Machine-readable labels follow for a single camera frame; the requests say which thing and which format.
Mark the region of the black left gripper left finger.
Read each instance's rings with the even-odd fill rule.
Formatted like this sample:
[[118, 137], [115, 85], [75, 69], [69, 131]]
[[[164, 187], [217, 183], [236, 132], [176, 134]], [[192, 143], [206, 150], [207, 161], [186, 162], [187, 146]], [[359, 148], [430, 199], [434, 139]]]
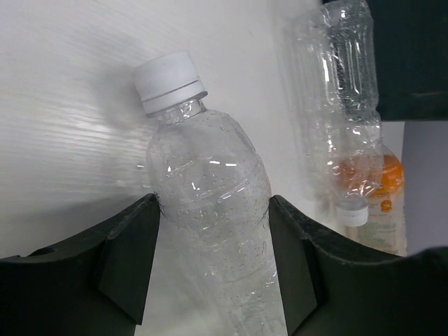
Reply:
[[27, 256], [1, 260], [2, 335], [133, 335], [160, 226], [154, 195]]

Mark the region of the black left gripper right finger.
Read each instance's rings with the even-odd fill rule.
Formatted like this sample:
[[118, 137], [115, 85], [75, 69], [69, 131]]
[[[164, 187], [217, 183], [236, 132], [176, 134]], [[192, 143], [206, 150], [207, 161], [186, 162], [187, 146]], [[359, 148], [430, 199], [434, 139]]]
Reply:
[[447, 248], [399, 257], [317, 223], [282, 196], [269, 228], [289, 335], [446, 335]]

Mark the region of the clear bottle white cap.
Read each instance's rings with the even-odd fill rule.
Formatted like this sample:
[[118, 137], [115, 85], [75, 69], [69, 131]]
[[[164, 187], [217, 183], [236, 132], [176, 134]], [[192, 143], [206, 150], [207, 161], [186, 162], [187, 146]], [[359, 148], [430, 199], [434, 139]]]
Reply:
[[147, 61], [133, 80], [157, 124], [146, 151], [150, 184], [200, 282], [233, 335], [285, 335], [261, 157], [234, 118], [204, 105], [189, 52]]

